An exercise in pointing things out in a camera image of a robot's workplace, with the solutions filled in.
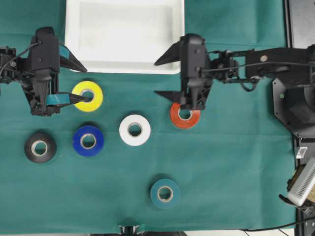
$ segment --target white plastic bin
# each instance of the white plastic bin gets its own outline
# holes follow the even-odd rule
[[[179,62],[154,62],[184,19],[184,0],[67,0],[65,44],[88,72],[176,74]]]

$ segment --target orange tape roll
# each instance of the orange tape roll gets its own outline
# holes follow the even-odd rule
[[[171,107],[171,111],[170,111],[171,120],[175,126],[181,129],[189,129],[198,123],[200,119],[199,110],[189,111],[190,117],[188,119],[183,119],[180,117],[179,115],[180,110],[181,110],[181,105],[178,103],[174,103]]]

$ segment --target yellow tape roll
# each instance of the yellow tape roll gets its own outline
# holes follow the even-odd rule
[[[87,91],[93,93],[93,99],[90,102],[79,102],[74,105],[80,111],[93,112],[103,103],[102,89],[96,83],[92,81],[82,81],[73,88],[72,93],[82,96],[82,94]]]

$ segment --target table surface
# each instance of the table surface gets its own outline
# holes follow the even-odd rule
[[[294,48],[307,48],[314,44],[315,5],[309,0],[290,0],[292,41]]]
[[[64,39],[65,0],[2,0],[0,45],[26,48],[35,29],[53,26]],[[282,0],[187,0],[186,33],[205,37],[212,50],[257,50],[285,43]],[[119,225],[147,231],[261,228],[295,220],[278,194],[294,172],[290,133],[273,116],[271,81],[254,92],[214,83],[199,123],[176,128],[170,102],[154,90],[180,89],[177,75],[76,73],[62,69],[60,91],[86,79],[105,94],[101,108],[74,106],[50,118],[33,117],[17,83],[1,85],[0,234],[113,233]],[[151,124],[149,140],[126,145],[118,128],[129,114]],[[105,148],[92,158],[76,154],[72,135],[95,124]],[[38,165],[24,156],[35,131],[53,136],[58,150]],[[176,181],[179,205],[160,210],[150,186]]]

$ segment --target electrical tape roll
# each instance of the electrical tape roll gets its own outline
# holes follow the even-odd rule
[[[42,153],[36,151],[38,144],[44,144]],[[35,133],[30,136],[24,145],[25,156],[34,163],[45,163],[50,161],[56,154],[57,146],[55,140],[48,134]]]
[[[188,119],[183,119],[179,115],[181,110],[181,105],[178,103],[174,103],[170,110],[170,116],[173,124],[181,129],[189,129],[196,125],[200,119],[200,111],[193,110],[190,112],[190,117]]]
[[[162,189],[168,189],[170,194],[168,198],[162,198],[160,192]],[[181,199],[179,186],[171,179],[163,178],[153,184],[150,190],[152,203],[160,209],[170,209],[176,206]]]
[[[74,105],[80,111],[93,112],[103,103],[102,89],[96,83],[92,81],[82,81],[73,88],[72,93],[82,96],[82,94],[87,91],[93,93],[93,99],[90,102],[79,102]]]
[[[84,146],[83,139],[92,136],[94,144],[91,147]],[[95,126],[85,125],[79,128],[72,137],[74,150],[81,156],[90,157],[97,155],[104,147],[103,133]]]
[[[141,132],[137,136],[132,136],[129,128],[132,125],[138,125]],[[130,115],[123,119],[119,126],[121,139],[130,146],[139,146],[144,144],[150,137],[151,127],[147,119],[140,115]]]

